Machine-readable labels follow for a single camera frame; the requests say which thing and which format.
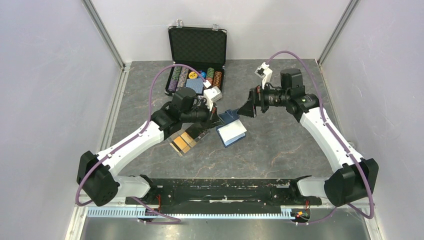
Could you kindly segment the blue leather card holder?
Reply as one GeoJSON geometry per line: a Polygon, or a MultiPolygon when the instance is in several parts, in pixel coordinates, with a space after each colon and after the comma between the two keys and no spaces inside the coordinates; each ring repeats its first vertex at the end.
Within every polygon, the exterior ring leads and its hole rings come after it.
{"type": "Polygon", "coordinates": [[[215,129],[225,148],[239,142],[246,137],[247,129],[240,121],[237,109],[228,109],[218,116],[223,120],[223,125],[215,129]]]}

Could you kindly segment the clear acrylic card box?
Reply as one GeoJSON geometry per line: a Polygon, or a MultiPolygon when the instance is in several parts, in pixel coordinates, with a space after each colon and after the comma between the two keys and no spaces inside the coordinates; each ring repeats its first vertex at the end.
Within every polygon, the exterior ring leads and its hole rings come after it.
{"type": "Polygon", "coordinates": [[[187,128],[180,129],[173,133],[167,141],[175,152],[182,157],[209,133],[209,128],[203,127],[200,123],[193,123],[187,128]]]}

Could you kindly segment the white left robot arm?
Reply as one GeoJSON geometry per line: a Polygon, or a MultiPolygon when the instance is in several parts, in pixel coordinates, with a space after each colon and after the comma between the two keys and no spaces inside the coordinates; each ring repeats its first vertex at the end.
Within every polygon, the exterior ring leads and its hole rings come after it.
{"type": "Polygon", "coordinates": [[[81,191],[90,198],[88,204],[94,203],[98,207],[116,197],[137,197],[145,204],[153,203],[157,198],[157,190],[148,179],[142,176],[121,176],[121,170],[149,148],[180,131],[185,123],[193,123],[203,129],[222,125],[216,105],[221,98],[222,93],[216,86],[204,90],[201,98],[191,88],[180,88],[173,94],[171,101],[153,112],[148,120],[127,137],[98,153],[83,153],[76,176],[76,204],[84,205],[79,201],[81,191]]]}

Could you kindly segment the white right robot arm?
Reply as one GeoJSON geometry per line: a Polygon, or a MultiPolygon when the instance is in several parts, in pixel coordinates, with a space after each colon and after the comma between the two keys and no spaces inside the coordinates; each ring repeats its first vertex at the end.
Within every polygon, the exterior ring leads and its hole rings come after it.
{"type": "Polygon", "coordinates": [[[265,113],[269,107],[284,107],[310,133],[333,171],[328,178],[304,176],[293,180],[289,199],[302,204],[309,197],[324,198],[340,207],[370,197],[377,180],[377,162],[373,158],[365,159],[344,139],[321,107],[322,101],[315,94],[306,93],[299,69],[282,70],[280,86],[270,83],[272,73],[267,64],[255,71],[262,82],[249,90],[238,115],[254,118],[257,108],[265,113]]]}

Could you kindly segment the black VIP card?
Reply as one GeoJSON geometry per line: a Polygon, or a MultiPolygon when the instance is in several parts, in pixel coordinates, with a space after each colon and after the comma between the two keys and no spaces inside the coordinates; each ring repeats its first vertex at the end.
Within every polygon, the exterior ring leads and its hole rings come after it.
{"type": "Polygon", "coordinates": [[[209,129],[205,128],[198,124],[192,124],[185,130],[185,133],[188,135],[190,141],[199,141],[205,135],[209,133],[209,129]]]}

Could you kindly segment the blue playing card deck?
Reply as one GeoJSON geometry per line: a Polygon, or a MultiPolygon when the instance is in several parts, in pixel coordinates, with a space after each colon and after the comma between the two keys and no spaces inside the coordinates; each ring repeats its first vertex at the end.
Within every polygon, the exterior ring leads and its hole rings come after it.
{"type": "Polygon", "coordinates": [[[204,90],[204,82],[201,78],[189,78],[186,80],[185,87],[194,90],[197,95],[201,95],[204,90]]]}

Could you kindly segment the gold VIP card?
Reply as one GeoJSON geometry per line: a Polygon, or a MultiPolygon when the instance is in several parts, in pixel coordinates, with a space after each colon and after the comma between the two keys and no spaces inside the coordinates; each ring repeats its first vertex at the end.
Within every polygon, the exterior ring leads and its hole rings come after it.
{"type": "Polygon", "coordinates": [[[175,151],[180,156],[186,154],[196,144],[197,144],[197,141],[190,141],[189,136],[185,132],[179,134],[170,143],[170,145],[175,149],[175,151]]]}

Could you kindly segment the yellow dealer button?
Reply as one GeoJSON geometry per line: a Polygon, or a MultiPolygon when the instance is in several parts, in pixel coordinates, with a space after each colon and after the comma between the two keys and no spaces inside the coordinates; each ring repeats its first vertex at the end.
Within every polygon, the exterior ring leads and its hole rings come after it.
{"type": "Polygon", "coordinates": [[[189,74],[188,74],[188,78],[189,79],[197,79],[199,77],[199,75],[196,73],[196,72],[194,72],[194,71],[191,71],[189,74]]]}

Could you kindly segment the black poker chip case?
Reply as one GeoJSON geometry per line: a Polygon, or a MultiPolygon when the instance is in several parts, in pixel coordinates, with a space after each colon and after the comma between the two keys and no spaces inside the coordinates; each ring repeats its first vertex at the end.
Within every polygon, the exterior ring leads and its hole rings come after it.
{"type": "Polygon", "coordinates": [[[189,27],[172,25],[168,27],[168,38],[172,62],[190,66],[205,78],[211,78],[211,85],[223,89],[227,54],[228,31],[223,28],[189,27]]]}

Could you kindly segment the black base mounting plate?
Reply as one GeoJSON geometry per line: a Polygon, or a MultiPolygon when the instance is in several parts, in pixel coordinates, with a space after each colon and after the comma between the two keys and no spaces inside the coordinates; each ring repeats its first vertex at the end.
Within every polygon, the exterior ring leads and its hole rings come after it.
{"type": "Polygon", "coordinates": [[[286,178],[151,178],[140,200],[163,214],[277,214],[281,206],[320,206],[286,178]]]}

